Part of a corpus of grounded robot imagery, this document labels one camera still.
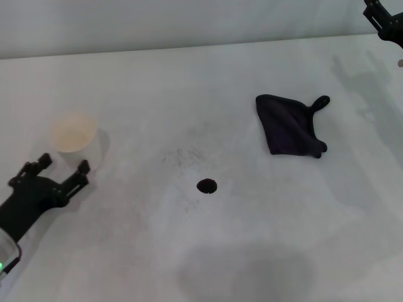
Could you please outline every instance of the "white wall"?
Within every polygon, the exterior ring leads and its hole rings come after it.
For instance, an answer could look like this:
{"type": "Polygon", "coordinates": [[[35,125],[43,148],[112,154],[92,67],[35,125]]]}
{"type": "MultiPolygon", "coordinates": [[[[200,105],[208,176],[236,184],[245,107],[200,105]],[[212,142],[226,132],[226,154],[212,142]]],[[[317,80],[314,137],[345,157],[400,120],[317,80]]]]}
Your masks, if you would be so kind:
{"type": "MultiPolygon", "coordinates": [[[[393,14],[400,2],[384,0],[393,14]]],[[[2,0],[0,58],[374,32],[364,8],[363,0],[2,0]]]]}

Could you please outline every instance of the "black dot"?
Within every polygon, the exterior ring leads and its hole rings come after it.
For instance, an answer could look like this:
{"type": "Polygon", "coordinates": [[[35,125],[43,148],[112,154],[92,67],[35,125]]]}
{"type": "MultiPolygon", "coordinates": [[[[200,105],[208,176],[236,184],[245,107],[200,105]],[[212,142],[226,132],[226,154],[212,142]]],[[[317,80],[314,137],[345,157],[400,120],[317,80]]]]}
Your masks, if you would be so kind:
{"type": "Polygon", "coordinates": [[[202,193],[212,194],[217,190],[217,183],[212,179],[206,178],[197,184],[197,188],[202,193]]]}

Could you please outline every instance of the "white table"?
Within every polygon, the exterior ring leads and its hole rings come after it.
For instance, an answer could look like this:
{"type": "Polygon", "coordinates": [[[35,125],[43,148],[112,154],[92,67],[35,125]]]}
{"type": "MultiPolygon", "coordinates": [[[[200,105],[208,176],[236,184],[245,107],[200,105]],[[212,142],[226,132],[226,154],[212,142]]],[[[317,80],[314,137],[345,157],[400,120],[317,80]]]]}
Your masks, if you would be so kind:
{"type": "Polygon", "coordinates": [[[22,240],[1,300],[402,301],[402,57],[367,35],[0,61],[0,184],[50,151],[54,114],[92,113],[106,152],[22,240]],[[329,151],[270,155],[260,94],[329,95],[329,151]]]}

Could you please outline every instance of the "beige cup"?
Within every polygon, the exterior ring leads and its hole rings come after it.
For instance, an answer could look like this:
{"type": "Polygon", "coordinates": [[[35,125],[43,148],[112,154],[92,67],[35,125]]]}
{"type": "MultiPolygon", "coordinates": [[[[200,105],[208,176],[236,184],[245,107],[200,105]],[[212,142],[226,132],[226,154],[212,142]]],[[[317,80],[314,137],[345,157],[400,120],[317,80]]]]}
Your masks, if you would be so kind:
{"type": "Polygon", "coordinates": [[[52,125],[49,141],[69,165],[78,166],[88,160],[92,171],[102,162],[96,121],[82,113],[71,113],[52,125]]]}

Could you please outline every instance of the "dark towel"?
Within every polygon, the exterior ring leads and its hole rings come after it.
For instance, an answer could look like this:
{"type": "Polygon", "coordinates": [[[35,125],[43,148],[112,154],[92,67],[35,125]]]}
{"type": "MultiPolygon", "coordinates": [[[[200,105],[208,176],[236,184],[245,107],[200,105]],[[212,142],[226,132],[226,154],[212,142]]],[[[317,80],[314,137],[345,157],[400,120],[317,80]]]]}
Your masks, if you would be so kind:
{"type": "Polygon", "coordinates": [[[319,159],[327,146],[315,136],[314,113],[329,102],[329,96],[321,96],[308,107],[292,99],[268,94],[258,96],[256,107],[270,153],[311,155],[319,159]]]}

